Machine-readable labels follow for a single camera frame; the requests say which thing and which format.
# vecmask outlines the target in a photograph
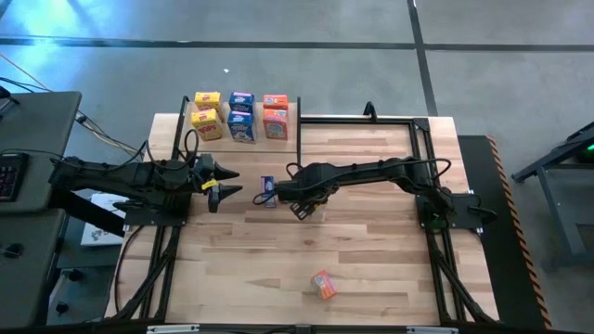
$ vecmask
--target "white paper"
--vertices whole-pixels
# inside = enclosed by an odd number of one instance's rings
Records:
[[[109,212],[113,212],[124,218],[126,213],[117,210],[113,203],[127,201],[128,198],[113,195],[113,194],[93,194],[91,202]],[[83,238],[81,239],[82,246],[107,246],[107,245],[122,245],[122,237],[112,235],[112,233],[95,227],[89,223],[84,225]]]

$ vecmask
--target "orange striped edge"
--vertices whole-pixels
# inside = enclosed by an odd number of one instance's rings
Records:
[[[497,171],[499,172],[499,178],[501,179],[503,192],[505,193],[505,197],[508,200],[508,206],[510,207],[511,213],[511,220],[513,221],[513,226],[515,227],[516,235],[518,236],[518,242],[523,251],[523,258],[526,262],[526,268],[528,269],[530,281],[532,282],[532,287],[536,294],[536,302],[538,302],[538,305],[540,307],[540,313],[542,314],[545,328],[552,329],[552,325],[550,323],[549,318],[549,311],[547,311],[545,298],[542,294],[542,290],[540,289],[540,283],[538,283],[538,278],[536,277],[536,271],[534,268],[534,264],[532,262],[532,258],[530,257],[530,251],[528,251],[528,246],[526,245],[526,238],[523,235],[522,226],[520,225],[520,220],[518,218],[518,212],[516,211],[513,199],[511,198],[510,185],[508,184],[508,179],[505,173],[503,172],[503,166],[501,163],[501,158],[499,157],[497,145],[495,144],[495,139],[492,136],[487,136],[487,139],[489,139],[489,143],[491,144],[491,152],[493,153],[495,165],[497,167]]]

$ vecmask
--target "black desk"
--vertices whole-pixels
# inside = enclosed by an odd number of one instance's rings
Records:
[[[21,106],[5,113],[0,122],[0,150],[42,149],[64,154],[76,110],[78,92],[16,94]],[[0,327],[25,327],[44,322],[48,276],[55,266],[55,251],[65,212],[44,210],[53,167],[47,155],[31,153],[18,201],[0,206],[0,245],[24,246],[18,259],[0,255]]]

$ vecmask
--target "yellow box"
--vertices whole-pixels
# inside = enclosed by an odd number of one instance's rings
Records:
[[[198,130],[202,140],[214,140],[223,136],[214,108],[192,112],[192,125]]]
[[[223,111],[221,110],[220,92],[196,92],[194,103],[198,110],[215,109],[221,122],[225,121],[225,115],[223,115]]]

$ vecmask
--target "keyboard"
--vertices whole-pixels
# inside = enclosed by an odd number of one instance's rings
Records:
[[[0,203],[17,200],[28,160],[29,154],[26,153],[0,156]]]

